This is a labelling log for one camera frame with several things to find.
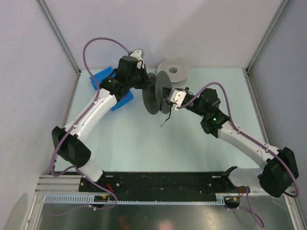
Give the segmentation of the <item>black filament spool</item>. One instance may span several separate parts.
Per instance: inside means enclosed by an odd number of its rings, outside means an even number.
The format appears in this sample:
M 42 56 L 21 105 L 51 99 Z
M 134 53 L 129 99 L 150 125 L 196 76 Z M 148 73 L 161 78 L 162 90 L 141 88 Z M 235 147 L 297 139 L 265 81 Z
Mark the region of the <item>black filament spool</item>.
M 148 76 L 151 79 L 151 86 L 142 90 L 142 99 L 146 110 L 152 115 L 158 112 L 168 114 L 171 109 L 162 107 L 162 88 L 164 86 L 172 88 L 168 74 L 165 71 L 160 71 L 157 76 L 153 73 L 148 73 Z

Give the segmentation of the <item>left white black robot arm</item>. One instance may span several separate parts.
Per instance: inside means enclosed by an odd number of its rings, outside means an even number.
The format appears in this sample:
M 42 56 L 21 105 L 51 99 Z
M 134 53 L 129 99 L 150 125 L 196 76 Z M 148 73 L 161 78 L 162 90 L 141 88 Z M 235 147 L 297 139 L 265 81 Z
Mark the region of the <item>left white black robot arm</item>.
M 62 157 L 84 177 L 90 179 L 89 186 L 95 191 L 102 191 L 106 186 L 104 171 L 94 161 L 91 151 L 85 146 L 92 129 L 99 120 L 120 100 L 126 97 L 129 90 L 145 89 L 149 78 L 142 59 L 142 51 L 134 50 L 123 56 L 118 67 L 102 80 L 88 105 L 78 116 L 65 127 L 55 127 L 52 138 L 55 146 L 53 158 Z

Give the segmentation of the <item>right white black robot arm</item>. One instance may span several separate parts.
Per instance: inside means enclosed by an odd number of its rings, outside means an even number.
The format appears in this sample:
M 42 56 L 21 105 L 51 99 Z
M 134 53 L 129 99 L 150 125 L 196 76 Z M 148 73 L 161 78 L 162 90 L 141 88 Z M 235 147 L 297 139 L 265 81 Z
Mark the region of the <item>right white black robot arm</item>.
M 256 140 L 236 126 L 231 114 L 224 114 L 215 89 L 208 85 L 193 95 L 187 88 L 162 87 L 162 99 L 179 110 L 185 108 L 202 117 L 201 127 L 206 134 L 219 138 L 251 158 L 261 168 L 260 187 L 273 197 L 298 197 L 299 172 L 294 152 Z

